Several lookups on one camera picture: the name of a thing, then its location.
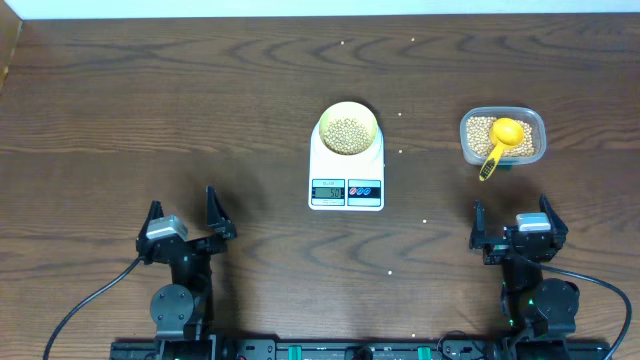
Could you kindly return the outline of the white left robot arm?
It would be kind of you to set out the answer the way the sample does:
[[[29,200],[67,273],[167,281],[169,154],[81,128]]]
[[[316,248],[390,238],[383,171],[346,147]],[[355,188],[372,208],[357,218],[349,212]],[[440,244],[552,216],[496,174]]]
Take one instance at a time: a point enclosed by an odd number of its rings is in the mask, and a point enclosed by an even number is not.
[[[154,201],[136,239],[144,264],[166,264],[171,271],[171,283],[150,301],[158,359],[218,357],[210,330],[214,313],[211,258],[227,251],[227,242],[237,237],[237,230],[211,185],[206,187],[206,226],[209,235],[190,239],[186,225],[175,215],[165,215],[161,203]]]

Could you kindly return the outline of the yellow measuring scoop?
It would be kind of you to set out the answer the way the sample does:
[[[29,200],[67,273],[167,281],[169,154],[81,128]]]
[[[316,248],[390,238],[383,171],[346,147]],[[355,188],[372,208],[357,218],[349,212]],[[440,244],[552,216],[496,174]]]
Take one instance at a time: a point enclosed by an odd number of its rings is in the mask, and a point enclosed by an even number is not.
[[[491,134],[495,138],[495,144],[480,169],[480,181],[486,181],[491,177],[508,148],[517,147],[524,141],[524,129],[511,118],[497,119],[492,125]]]

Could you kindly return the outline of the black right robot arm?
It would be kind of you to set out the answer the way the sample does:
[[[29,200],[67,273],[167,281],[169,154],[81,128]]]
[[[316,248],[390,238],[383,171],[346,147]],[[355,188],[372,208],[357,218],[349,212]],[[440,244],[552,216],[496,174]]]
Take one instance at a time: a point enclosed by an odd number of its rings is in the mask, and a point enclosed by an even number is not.
[[[506,359],[568,359],[564,336],[576,331],[580,291],[569,281],[545,278],[542,265],[562,249],[568,227],[547,198],[539,210],[516,216],[499,236],[487,233],[485,208],[477,200],[469,238],[471,249],[483,252],[486,265],[502,269],[502,308],[513,333],[501,340]]]

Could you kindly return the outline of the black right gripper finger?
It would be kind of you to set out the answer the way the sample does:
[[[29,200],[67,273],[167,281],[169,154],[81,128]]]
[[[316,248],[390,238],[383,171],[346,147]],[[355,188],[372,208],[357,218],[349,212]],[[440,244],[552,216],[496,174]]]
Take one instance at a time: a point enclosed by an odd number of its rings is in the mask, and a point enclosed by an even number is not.
[[[553,210],[547,196],[545,194],[541,194],[539,198],[539,207],[540,210],[546,214],[549,219],[549,223],[551,225],[551,231],[556,233],[567,233],[568,227],[561,220],[559,215]]]
[[[485,208],[480,200],[474,202],[475,220],[472,226],[472,240],[483,241],[486,238]]]

